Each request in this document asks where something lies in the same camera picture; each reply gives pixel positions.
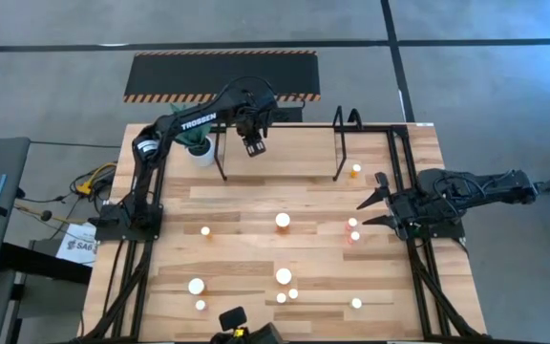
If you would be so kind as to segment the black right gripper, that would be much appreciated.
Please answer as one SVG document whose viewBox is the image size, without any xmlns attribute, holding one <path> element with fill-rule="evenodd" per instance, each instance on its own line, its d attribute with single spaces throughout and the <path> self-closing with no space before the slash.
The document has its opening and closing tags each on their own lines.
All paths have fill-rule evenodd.
<svg viewBox="0 0 550 344">
<path fill-rule="evenodd" d="M 363 225 L 388 226 L 400 240 L 408 240 L 412 236 L 418 217 L 410 200 L 410 194 L 391 193 L 387 176 L 382 172 L 377 172 L 375 178 L 379 187 L 375 188 L 367 199 L 357 206 L 357 209 L 363 209 L 383 201 L 389 214 L 368 219 L 363 222 Z"/>
</svg>

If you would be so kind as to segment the potted snake plant white pot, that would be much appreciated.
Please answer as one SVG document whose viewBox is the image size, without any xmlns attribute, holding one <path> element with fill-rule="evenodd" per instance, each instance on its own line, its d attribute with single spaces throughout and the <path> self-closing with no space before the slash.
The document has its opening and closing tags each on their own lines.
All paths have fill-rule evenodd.
<svg viewBox="0 0 550 344">
<path fill-rule="evenodd" d="M 180 133 L 174 138 L 174 142 L 185 148 L 186 153 L 197 166 L 205 167 L 214 161 L 215 147 L 213 141 L 208 138 L 208 134 L 211 129 L 211 122 L 215 118 L 216 115 L 212 114 L 206 123 Z"/>
</svg>

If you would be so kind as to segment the black hazard-striped floor mat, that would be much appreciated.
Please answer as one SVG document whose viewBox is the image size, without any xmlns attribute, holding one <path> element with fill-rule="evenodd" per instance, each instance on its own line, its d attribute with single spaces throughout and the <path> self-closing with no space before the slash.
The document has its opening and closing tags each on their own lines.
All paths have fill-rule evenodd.
<svg viewBox="0 0 550 344">
<path fill-rule="evenodd" d="M 127 103 L 205 102 L 237 77 L 268 81 L 279 101 L 321 99 L 318 54 L 308 50 L 141 52 L 134 56 Z"/>
</svg>

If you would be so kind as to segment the white printed paper sheet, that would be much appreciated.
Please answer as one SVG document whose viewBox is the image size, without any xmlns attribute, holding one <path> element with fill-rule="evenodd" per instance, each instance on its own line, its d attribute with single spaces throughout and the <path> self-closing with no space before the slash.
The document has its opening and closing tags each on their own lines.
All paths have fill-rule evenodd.
<svg viewBox="0 0 550 344">
<path fill-rule="evenodd" d="M 95 227 L 89 223 L 71 224 L 55 254 L 58 259 L 92 267 L 96 260 Z"/>
</svg>

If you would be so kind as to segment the black side table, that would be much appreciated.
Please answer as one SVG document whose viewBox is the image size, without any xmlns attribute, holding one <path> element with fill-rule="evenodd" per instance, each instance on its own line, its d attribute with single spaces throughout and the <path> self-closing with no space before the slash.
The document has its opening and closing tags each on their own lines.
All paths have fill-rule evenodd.
<svg viewBox="0 0 550 344">
<path fill-rule="evenodd" d="M 83 285 L 89 284 L 92 274 L 91 267 L 9 243 L 3 243 L 0 248 L 0 270 L 13 270 Z"/>
</svg>

